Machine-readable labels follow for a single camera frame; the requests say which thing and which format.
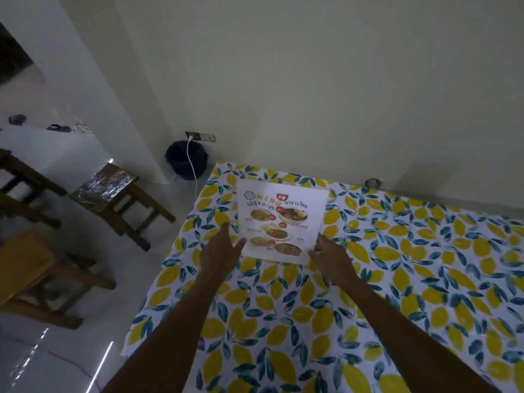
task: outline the black trash bin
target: black trash bin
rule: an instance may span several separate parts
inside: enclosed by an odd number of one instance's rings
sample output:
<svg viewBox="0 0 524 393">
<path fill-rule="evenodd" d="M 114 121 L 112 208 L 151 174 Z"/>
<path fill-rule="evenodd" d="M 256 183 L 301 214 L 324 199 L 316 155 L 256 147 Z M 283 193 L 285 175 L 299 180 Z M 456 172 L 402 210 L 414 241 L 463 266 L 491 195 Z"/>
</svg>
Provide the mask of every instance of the black trash bin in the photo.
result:
<svg viewBox="0 0 524 393">
<path fill-rule="evenodd" d="M 208 154 L 204 146 L 200 143 L 189 142 L 189 159 L 193 163 L 196 178 L 200 178 L 207 166 Z M 194 181 L 193 170 L 187 158 L 187 140 L 180 140 L 173 143 L 166 151 L 166 160 L 172 166 L 173 170 L 186 181 Z"/>
</svg>

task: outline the light brown wooden stool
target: light brown wooden stool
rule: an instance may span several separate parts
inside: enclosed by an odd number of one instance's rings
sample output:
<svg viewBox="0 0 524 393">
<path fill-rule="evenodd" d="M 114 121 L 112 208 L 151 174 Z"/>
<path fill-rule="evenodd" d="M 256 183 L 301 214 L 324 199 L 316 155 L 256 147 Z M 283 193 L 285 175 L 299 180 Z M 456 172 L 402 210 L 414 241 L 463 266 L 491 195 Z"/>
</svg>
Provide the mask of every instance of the light brown wooden stool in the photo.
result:
<svg viewBox="0 0 524 393">
<path fill-rule="evenodd" d="M 58 264 L 54 254 L 33 232 L 3 244 L 0 247 L 0 311 L 76 330 L 82 324 L 82 318 L 67 315 L 66 311 L 92 287 L 113 290 L 116 283 L 87 270 L 95 264 L 93 259 L 70 256 L 70 260 L 75 266 Z M 56 310 L 52 310 L 47 301 L 57 299 L 60 293 L 45 287 L 54 278 L 82 284 Z M 33 304 L 24 297 L 37 303 Z"/>
<path fill-rule="evenodd" d="M 59 196 L 66 195 L 66 190 L 18 160 L 9 150 L 0 149 L 0 170 L 2 169 L 8 171 L 14 177 L 0 189 L 0 219 L 4 215 L 18 215 L 32 222 L 43 222 L 58 229 L 62 225 L 61 221 L 44 215 L 29 205 L 45 189 L 49 189 Z M 22 182 L 31 188 L 31 192 L 22 200 L 10 197 L 8 193 Z"/>
<path fill-rule="evenodd" d="M 119 236 L 128 235 L 140 248 L 148 251 L 151 245 L 140 236 L 142 231 L 158 215 L 162 215 L 171 223 L 174 222 L 175 217 L 138 187 L 135 184 L 137 180 L 138 176 L 115 164 L 108 163 L 70 197 L 93 214 L 100 216 Z M 131 198 L 118 211 L 115 211 L 115 206 L 127 195 Z M 151 207 L 153 210 L 139 227 L 133 229 L 122 218 L 122 215 L 137 201 L 144 207 Z"/>
</svg>

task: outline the hand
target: hand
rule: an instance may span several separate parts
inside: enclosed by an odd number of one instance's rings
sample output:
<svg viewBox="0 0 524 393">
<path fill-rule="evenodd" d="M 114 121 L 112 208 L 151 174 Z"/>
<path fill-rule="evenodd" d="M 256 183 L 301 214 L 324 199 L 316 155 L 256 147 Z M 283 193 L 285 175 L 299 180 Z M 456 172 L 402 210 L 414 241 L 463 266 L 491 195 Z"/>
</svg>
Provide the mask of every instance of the hand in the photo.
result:
<svg viewBox="0 0 524 393">
<path fill-rule="evenodd" d="M 357 281 L 355 280 L 358 279 L 357 273 L 344 247 L 322 235 L 318 237 L 315 250 L 316 251 L 312 249 L 309 250 L 309 256 L 313 259 L 324 277 L 332 283 L 343 287 Z"/>
<path fill-rule="evenodd" d="M 229 223 L 220 226 L 220 232 L 215 234 L 200 254 L 200 274 L 222 283 L 236 265 L 246 239 L 242 238 L 235 247 L 229 236 Z"/>
</svg>

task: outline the lemon print tablecloth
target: lemon print tablecloth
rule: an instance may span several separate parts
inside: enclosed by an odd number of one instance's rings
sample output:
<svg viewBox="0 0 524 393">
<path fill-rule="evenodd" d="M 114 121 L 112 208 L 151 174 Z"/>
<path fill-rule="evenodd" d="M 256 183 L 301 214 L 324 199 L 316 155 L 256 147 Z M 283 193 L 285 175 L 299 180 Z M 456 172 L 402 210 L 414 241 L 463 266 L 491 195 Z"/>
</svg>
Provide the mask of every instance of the lemon print tablecloth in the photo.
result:
<svg viewBox="0 0 524 393">
<path fill-rule="evenodd" d="M 360 277 L 501 391 L 524 393 L 521 222 L 231 163 L 216 165 L 187 216 L 124 357 L 191 288 L 219 225 L 231 221 L 238 240 L 239 179 L 329 190 L 321 232 L 347 249 Z M 360 310 L 311 261 L 239 259 L 213 300 L 193 370 L 191 390 L 407 391 Z"/>
</svg>

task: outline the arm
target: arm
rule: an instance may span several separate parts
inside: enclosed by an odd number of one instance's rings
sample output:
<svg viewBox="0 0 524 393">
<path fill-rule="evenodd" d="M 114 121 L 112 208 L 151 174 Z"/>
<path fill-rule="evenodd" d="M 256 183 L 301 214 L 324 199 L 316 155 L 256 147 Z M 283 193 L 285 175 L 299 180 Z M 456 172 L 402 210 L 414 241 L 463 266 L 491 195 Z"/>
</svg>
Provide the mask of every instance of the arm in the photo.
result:
<svg viewBox="0 0 524 393">
<path fill-rule="evenodd" d="M 193 287 L 129 357 L 103 393 L 177 393 L 184 389 L 211 301 L 245 244 L 241 239 L 233 247 L 229 224 L 221 225 L 200 254 L 200 273 Z"/>
<path fill-rule="evenodd" d="M 412 393 L 497 393 L 458 357 L 404 317 L 361 280 L 344 248 L 320 236 L 309 255 L 322 274 L 345 291 L 362 311 Z"/>
</svg>

